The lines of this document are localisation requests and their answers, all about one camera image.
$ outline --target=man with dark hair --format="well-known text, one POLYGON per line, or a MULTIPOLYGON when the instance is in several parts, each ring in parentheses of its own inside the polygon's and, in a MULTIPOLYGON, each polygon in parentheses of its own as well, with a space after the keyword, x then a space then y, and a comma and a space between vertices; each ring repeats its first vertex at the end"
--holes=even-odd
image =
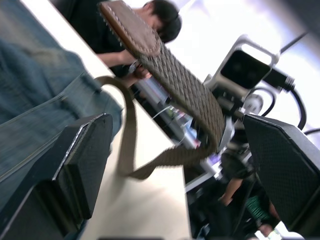
MULTIPOLYGON (((81 1, 69 22, 98 57, 129 87, 150 74, 141 66, 130 73, 130 66, 136 60, 120 44, 98 13, 97 4, 100 1, 81 1)), ((167 0, 152 0, 134 11, 158 32, 164 43, 174 40, 181 30, 179 10, 167 0)))

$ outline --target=hand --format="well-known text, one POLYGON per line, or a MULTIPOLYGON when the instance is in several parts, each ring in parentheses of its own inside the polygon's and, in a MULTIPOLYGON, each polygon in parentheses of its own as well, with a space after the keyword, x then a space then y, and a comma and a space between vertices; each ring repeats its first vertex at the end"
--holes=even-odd
POLYGON ((223 205, 228 206, 232 202, 232 198, 226 198, 226 195, 223 194, 222 197, 218 199, 223 205))
POLYGON ((144 69, 142 66, 139 66, 135 69, 134 76, 138 79, 149 79, 152 75, 150 72, 148 72, 148 70, 144 69))
POLYGON ((263 224, 258 229, 265 238, 267 238, 269 234, 274 230, 269 224, 263 224))
POLYGON ((136 61, 136 59, 127 50, 119 52, 118 56, 122 65, 130 65, 136 61))

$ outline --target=black shirt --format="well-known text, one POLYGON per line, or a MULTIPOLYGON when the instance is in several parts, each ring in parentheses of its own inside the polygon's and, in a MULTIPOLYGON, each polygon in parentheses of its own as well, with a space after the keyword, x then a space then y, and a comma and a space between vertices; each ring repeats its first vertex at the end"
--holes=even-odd
MULTIPOLYGON (((69 22, 96 54, 121 52, 125 48, 120 45, 117 37, 113 35, 100 15, 99 2, 101 1, 78 1, 69 22)), ((114 75, 122 78, 128 74, 129 67, 128 65, 119 65, 110 67, 110 69, 114 75)))

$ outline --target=person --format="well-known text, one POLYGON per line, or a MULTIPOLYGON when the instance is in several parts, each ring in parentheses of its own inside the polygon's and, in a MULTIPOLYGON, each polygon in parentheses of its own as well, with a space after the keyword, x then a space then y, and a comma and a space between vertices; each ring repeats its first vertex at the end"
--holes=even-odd
MULTIPOLYGON (((232 178, 219 201, 226 207, 230 206, 233 215, 238 215, 251 184, 248 179, 232 178)), ((259 230, 267 237, 280 222, 275 206, 258 181, 253 185, 245 207, 241 221, 242 227, 238 228, 242 228, 245 234, 252 234, 259 230)))
MULTIPOLYGON (((127 87, 140 79, 149 78, 150 73, 141 66, 137 67, 134 72, 130 72, 130 66, 136 60, 120 44, 104 19, 97 13, 97 4, 100 1, 81 1, 69 19, 70 24, 114 75, 123 79, 127 87)), ((182 20, 179 11, 167 0, 152 0, 143 7, 133 10, 158 32, 165 44, 174 40, 180 33, 182 20)))

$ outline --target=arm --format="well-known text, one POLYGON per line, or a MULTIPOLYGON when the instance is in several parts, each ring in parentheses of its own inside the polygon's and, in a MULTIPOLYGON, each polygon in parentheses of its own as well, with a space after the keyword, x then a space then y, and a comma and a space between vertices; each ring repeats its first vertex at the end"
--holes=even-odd
POLYGON ((117 66, 117 65, 122 65, 121 56, 120 56, 119 52, 102 53, 102 54, 98 54, 97 56, 109 68, 117 66))
POLYGON ((241 184, 243 182, 243 179, 238 178, 232 178, 228 185, 226 186, 225 192, 220 198, 220 201, 228 206, 232 201, 232 196, 235 194, 235 192, 240 188, 241 184))
POLYGON ((127 51, 123 50, 121 52, 108 52, 97 55, 105 65, 109 68, 118 65, 130 65, 135 62, 135 58, 127 51))

